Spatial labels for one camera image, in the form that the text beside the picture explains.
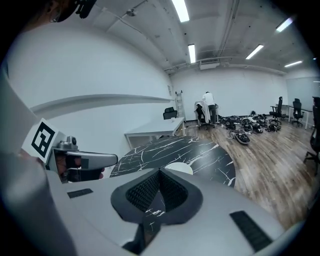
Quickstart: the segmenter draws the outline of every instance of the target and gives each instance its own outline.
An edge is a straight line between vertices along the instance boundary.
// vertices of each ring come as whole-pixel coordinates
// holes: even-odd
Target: person
[[[40,4],[40,8],[22,27],[21,33],[49,23],[65,21],[80,4],[80,0],[38,0],[37,2]],[[22,158],[34,159],[34,161],[43,166],[41,160],[31,157],[22,149],[22,144],[28,132],[38,122],[38,118],[12,89],[9,70],[10,67],[8,67],[8,63],[4,59],[0,69],[0,152],[14,153]],[[81,158],[75,157],[74,164],[77,167],[81,167]],[[67,170],[66,157],[57,156],[56,166],[58,174],[61,176]]]
[[[212,93],[207,91],[202,96],[202,100],[208,105],[209,111],[211,113],[211,115],[210,115],[211,123],[214,126],[216,126],[216,105],[215,105],[215,101],[214,101],[214,97],[213,97]]]

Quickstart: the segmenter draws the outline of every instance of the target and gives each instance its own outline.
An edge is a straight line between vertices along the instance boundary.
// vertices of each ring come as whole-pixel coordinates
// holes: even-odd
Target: white table
[[[290,123],[290,113],[291,113],[291,109],[294,109],[293,106],[289,106],[289,118],[288,118],[288,122]],[[306,110],[306,109],[302,109],[301,110],[306,112],[306,121],[305,121],[305,129],[307,129],[308,127],[308,120],[309,120],[309,112],[312,112],[310,110]]]
[[[182,124],[182,134],[186,135],[184,118],[179,117],[175,118],[172,122],[171,119],[166,120],[153,120],[148,122],[136,129],[128,131],[124,134],[126,140],[129,143],[130,149],[133,149],[133,146],[130,142],[129,137],[142,137],[142,136],[174,136],[176,130]]]

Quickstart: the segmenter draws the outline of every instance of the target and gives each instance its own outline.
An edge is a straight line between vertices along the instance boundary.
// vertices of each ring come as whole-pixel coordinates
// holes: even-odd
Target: ceiling pipe
[[[162,23],[169,30],[173,41],[177,45],[177,48],[185,61],[188,61],[188,47],[185,37],[183,36],[181,23],[176,19],[173,10],[173,4],[169,3],[164,5],[163,1],[149,0],[150,3],[156,8],[159,15],[162,17]]]
[[[224,48],[223,50],[236,50],[237,48]],[[206,53],[206,52],[216,52],[216,51],[220,51],[222,49],[210,49],[210,50],[200,50],[198,51],[198,53]]]
[[[228,23],[227,23],[226,28],[225,28],[225,32],[224,32],[224,35],[223,35],[223,38],[222,38],[222,41],[221,41],[221,45],[219,47],[220,50],[219,50],[219,52],[217,54],[218,57],[220,57],[222,55],[222,53],[224,52],[224,50],[225,50],[225,46],[226,46],[226,44],[228,42],[228,39],[229,39],[229,36],[230,36],[230,32],[232,30],[232,27],[234,25],[234,21],[235,21],[237,12],[238,12],[239,1],[240,0],[232,0],[232,7],[231,7],[231,10],[230,10]]]
[[[179,64],[170,68],[167,68],[164,70],[164,72],[168,73],[168,72],[177,72],[179,70],[182,70],[186,67],[198,67],[200,65],[201,61],[206,61],[206,60],[212,60],[212,59],[219,59],[219,60],[223,60],[223,59],[243,59],[243,57],[238,57],[238,56],[221,56],[221,57],[211,57],[211,58],[203,58],[203,59],[199,59],[197,62],[195,63],[184,63],[184,64]],[[248,65],[248,64],[230,64],[228,62],[228,60],[223,60],[224,62],[219,62],[220,66],[224,67],[224,68],[245,68],[245,69],[254,69],[254,70],[260,70],[260,71],[268,71],[268,72],[272,72],[272,73],[277,73],[277,74],[281,74],[281,75],[285,75],[287,74],[286,72],[283,72],[282,70],[278,70],[278,69],[274,69],[274,68],[269,68],[269,67],[264,67],[264,66],[259,66],[259,65]]]
[[[130,10],[136,9],[136,8],[138,8],[139,6],[141,6],[142,4],[144,4],[144,3],[146,3],[146,2],[148,2],[148,0],[142,1],[141,3],[137,4],[136,6],[130,8]],[[115,15],[115,14],[113,14],[113,15],[114,15],[115,17],[117,17],[117,20],[116,20],[115,22],[113,22],[113,23],[107,28],[107,30],[105,31],[106,33],[107,33],[114,25],[116,25],[116,24],[119,22],[119,20],[122,20],[122,19],[124,19],[126,16],[128,16],[128,12],[126,11],[122,16],[117,16],[117,15]]]
[[[139,6],[141,6],[142,4],[147,3],[147,2],[148,2],[148,0],[144,0],[144,1],[142,1],[141,3],[139,3],[138,5],[136,5],[135,7],[131,8],[131,9],[135,9],[135,8],[137,8],[137,7],[139,7]],[[96,20],[100,17],[101,14],[107,12],[107,13],[113,15],[114,17],[117,18],[117,20],[116,20],[114,23],[112,23],[111,26],[109,26],[109,27],[107,28],[107,30],[105,30],[105,33],[108,33],[108,31],[109,31],[114,25],[116,25],[117,22],[121,21],[121,22],[123,22],[124,24],[126,24],[127,26],[129,26],[129,27],[131,27],[132,29],[134,29],[134,30],[136,30],[137,32],[139,32],[142,36],[144,36],[145,39],[146,39],[147,41],[149,41],[149,42],[159,51],[159,53],[160,53],[160,55],[163,57],[163,59],[164,59],[170,66],[172,66],[172,64],[170,63],[170,61],[169,61],[169,60],[167,59],[167,57],[163,54],[163,49],[159,48],[159,47],[157,46],[157,44],[156,44],[151,38],[149,38],[149,37],[147,37],[147,36],[145,35],[145,33],[141,32],[139,29],[137,29],[137,28],[135,28],[134,26],[132,26],[128,21],[126,21],[126,20],[123,19],[124,17],[127,16],[127,12],[126,12],[124,15],[122,15],[122,17],[120,17],[120,16],[114,14],[113,12],[109,11],[106,7],[100,7],[100,6],[97,6],[97,5],[95,5],[95,6],[98,7],[98,8],[100,8],[101,13],[97,16],[97,18],[95,18],[94,22],[92,23],[92,26],[95,25]]]

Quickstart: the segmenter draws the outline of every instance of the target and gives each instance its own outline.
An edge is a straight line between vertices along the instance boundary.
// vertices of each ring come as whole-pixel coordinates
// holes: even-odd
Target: black equipment pile
[[[239,143],[247,145],[250,142],[248,135],[262,134],[264,129],[267,132],[277,132],[281,126],[277,124],[268,124],[268,119],[265,114],[257,114],[251,111],[247,117],[239,117],[237,115],[223,117],[219,115],[220,124],[228,130],[230,138],[236,139]]]

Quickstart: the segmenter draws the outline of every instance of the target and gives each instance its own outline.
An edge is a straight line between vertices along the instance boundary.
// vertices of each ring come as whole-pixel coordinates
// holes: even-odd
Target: fluorescent light
[[[280,26],[276,28],[276,31],[281,32],[286,27],[288,27],[292,22],[293,20],[291,18],[288,18],[284,23],[282,23]]]
[[[189,20],[188,10],[185,0],[172,0],[176,12],[178,13],[180,22],[187,22]]]
[[[294,63],[291,63],[291,64],[288,64],[288,65],[285,65],[284,67],[287,68],[287,67],[290,67],[290,66],[293,66],[293,65],[296,65],[296,64],[300,64],[302,63],[301,60],[297,61],[297,62],[294,62]]]
[[[196,62],[196,48],[194,44],[188,45],[189,55],[190,55],[190,63]]]
[[[263,45],[259,44],[259,45],[253,50],[253,52],[251,52],[251,53],[248,55],[248,57],[246,57],[245,59],[246,59],[246,60],[250,60],[251,57],[252,57],[253,55],[255,55],[257,52],[259,52],[263,47],[264,47]]]

